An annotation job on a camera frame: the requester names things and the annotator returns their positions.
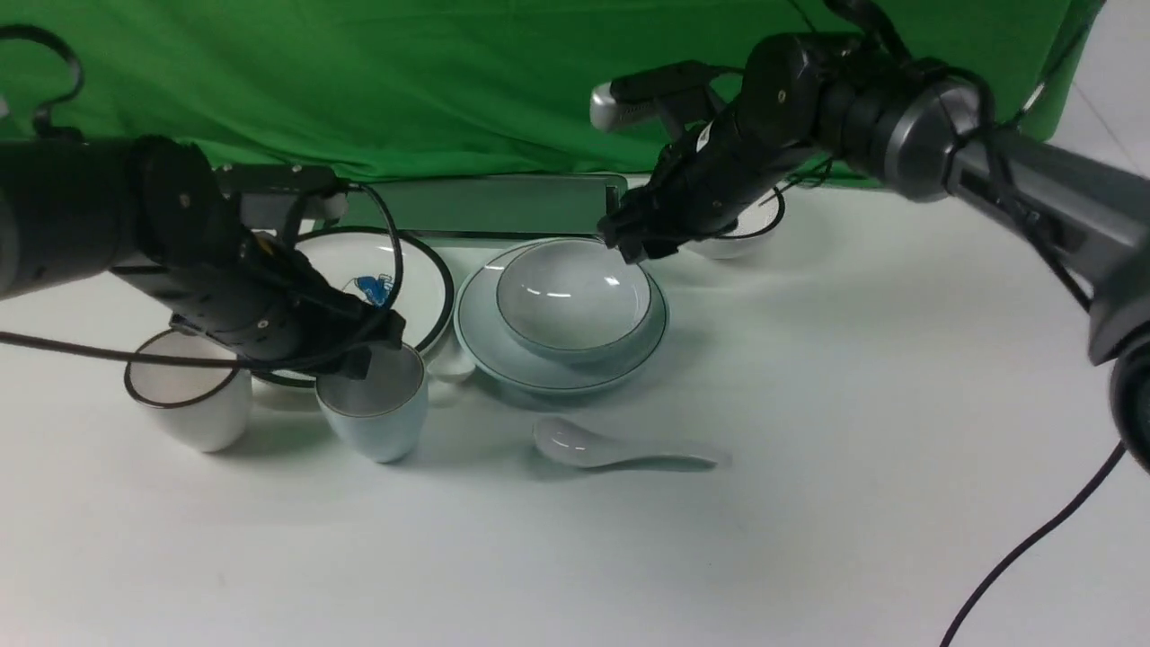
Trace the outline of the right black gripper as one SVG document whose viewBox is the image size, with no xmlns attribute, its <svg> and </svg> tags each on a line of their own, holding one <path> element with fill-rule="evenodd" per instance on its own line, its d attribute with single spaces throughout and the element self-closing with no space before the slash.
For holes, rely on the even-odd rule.
<svg viewBox="0 0 1150 647">
<path fill-rule="evenodd" d="M 598 219 L 604 245 L 620 251 L 628 265 L 726 234 L 747 205 L 816 155 L 808 131 L 779 126 L 747 99 L 736 99 L 682 143 L 684 155 L 624 199 L 620 214 Z"/>
</svg>

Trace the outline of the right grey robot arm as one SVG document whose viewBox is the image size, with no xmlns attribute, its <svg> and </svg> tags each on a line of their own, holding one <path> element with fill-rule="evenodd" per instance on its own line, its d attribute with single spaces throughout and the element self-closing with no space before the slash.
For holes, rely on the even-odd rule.
<svg viewBox="0 0 1150 647">
<path fill-rule="evenodd" d="M 1110 413 L 1147 465 L 1147 179 L 994 123 L 986 80 L 900 60 L 845 33 L 773 34 L 739 95 L 666 147 L 598 232 L 624 261 L 724 234 L 752 199 L 816 155 L 913 202 L 953 197 L 1090 288 L 1087 355 L 1111 364 Z"/>
</svg>

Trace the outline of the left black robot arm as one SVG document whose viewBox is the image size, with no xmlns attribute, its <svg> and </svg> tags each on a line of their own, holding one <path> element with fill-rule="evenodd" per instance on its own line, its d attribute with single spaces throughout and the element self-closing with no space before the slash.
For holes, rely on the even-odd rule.
<svg viewBox="0 0 1150 647">
<path fill-rule="evenodd" d="M 332 286 L 296 234 L 256 233 L 248 199 L 296 225 L 312 202 L 360 192 L 385 218 L 394 278 L 378 306 Z M 118 276 L 170 311 L 172 328 L 233 353 L 248 371 L 368 372 L 369 345 L 402 347 L 402 234 L 371 185 L 325 165 L 214 168 L 164 137 L 3 143 L 3 298 Z"/>
</svg>

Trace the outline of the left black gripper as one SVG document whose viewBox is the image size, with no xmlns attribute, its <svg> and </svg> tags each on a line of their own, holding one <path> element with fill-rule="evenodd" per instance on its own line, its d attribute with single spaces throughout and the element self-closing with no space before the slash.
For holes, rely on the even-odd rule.
<svg viewBox="0 0 1150 647">
<path fill-rule="evenodd" d="M 373 348 L 399 351 L 406 319 L 328 286 L 278 239 L 252 232 L 194 145 L 135 144 L 135 286 L 235 355 L 337 364 L 365 378 Z"/>
</svg>

